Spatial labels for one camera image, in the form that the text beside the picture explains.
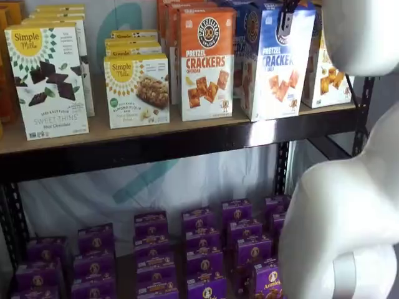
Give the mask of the grey black gripper finger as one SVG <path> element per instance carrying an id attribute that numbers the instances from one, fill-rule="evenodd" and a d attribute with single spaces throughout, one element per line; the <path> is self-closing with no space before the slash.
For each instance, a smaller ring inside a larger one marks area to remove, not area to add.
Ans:
<path id="1" fill-rule="evenodd" d="M 293 18 L 293 12 L 281 11 L 279 16 L 279 27 L 277 29 L 278 36 L 288 37 L 290 35 Z"/>

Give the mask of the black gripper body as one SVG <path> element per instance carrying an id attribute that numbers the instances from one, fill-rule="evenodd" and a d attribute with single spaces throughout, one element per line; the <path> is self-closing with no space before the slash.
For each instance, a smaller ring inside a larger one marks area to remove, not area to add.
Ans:
<path id="1" fill-rule="evenodd" d="M 300 0 L 283 0 L 281 11 L 284 13 L 294 13 Z"/>

